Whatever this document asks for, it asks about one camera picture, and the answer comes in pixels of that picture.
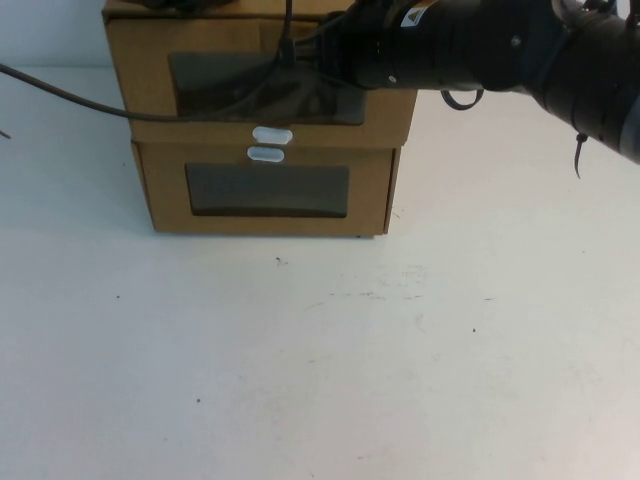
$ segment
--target white table surface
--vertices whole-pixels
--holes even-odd
[[[126,122],[0,129],[3,480],[640,475],[640,167],[531,99],[423,94],[375,240],[159,235]]]

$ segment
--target cardboard box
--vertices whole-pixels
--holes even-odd
[[[328,12],[350,4],[296,0],[293,36],[307,34]],[[203,102],[218,101],[222,89],[203,89],[212,80],[202,75],[221,75],[254,57],[271,58],[283,11],[284,0],[239,0],[193,18],[108,0],[104,18],[127,109],[189,115]],[[336,87],[329,92],[333,110],[315,122],[313,115],[300,114],[310,103],[300,94],[307,73],[289,75],[287,81],[301,86],[286,98],[293,102],[286,106],[290,120],[283,120],[289,115],[284,110],[274,114],[256,103],[246,116],[235,112],[215,122],[131,122],[158,231],[367,236],[387,231],[416,92],[354,93]],[[275,147],[284,157],[280,163],[249,158],[248,149],[259,145],[254,137],[259,126],[291,133],[287,145]]]
[[[399,149],[292,147],[284,165],[255,165],[237,145],[132,146],[159,232],[374,236],[389,226]],[[207,184],[216,198],[197,198]]]

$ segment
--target black wire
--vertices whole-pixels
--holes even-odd
[[[484,97],[484,90],[476,90],[476,99],[473,101],[473,103],[468,103],[466,105],[463,105],[461,103],[458,103],[456,99],[453,98],[453,95],[451,95],[451,92],[449,90],[443,90],[441,93],[442,93],[442,98],[444,100],[444,103],[446,103],[449,107],[459,112],[464,112],[465,110],[471,110],[480,102],[480,100],[482,100],[482,97]]]
[[[578,179],[580,179],[580,154],[582,153],[582,145],[584,145],[587,140],[589,140],[589,137],[584,133],[579,133],[576,137],[578,145],[576,146],[576,154],[573,157],[573,168],[576,171]]]
[[[284,20],[284,26],[282,28],[282,35],[280,37],[281,42],[284,42],[291,37],[292,20],[293,20],[293,0],[286,0],[285,20]],[[58,87],[55,87],[49,83],[43,82],[42,80],[32,77],[31,75],[27,75],[26,73],[20,72],[19,70],[16,70],[4,64],[0,64],[0,74],[8,75],[10,77],[15,78],[16,80],[29,84],[32,87],[35,87],[47,93],[50,93],[51,95],[55,95],[71,103],[75,103],[76,105],[80,105],[82,107],[89,108],[91,110],[96,110],[98,112],[106,113],[107,115],[127,118],[129,120],[139,120],[143,122],[189,123],[189,122],[203,122],[203,121],[215,120],[220,115],[233,111],[237,109],[239,106],[244,105],[246,102],[253,99],[261,91],[262,87],[271,79],[272,75],[274,74],[274,72],[276,71],[276,69],[280,64],[280,58],[281,58],[280,50],[278,50],[273,60],[266,67],[266,72],[261,77],[261,80],[244,97],[242,97],[237,102],[234,102],[231,105],[224,106],[220,109],[217,109],[207,114],[185,116],[185,117],[178,117],[175,115],[155,115],[150,113],[129,112],[127,110],[110,107],[108,105],[93,102],[84,97],[80,97],[73,93],[62,90]],[[3,132],[0,132],[0,134],[4,137],[8,137],[8,135]]]

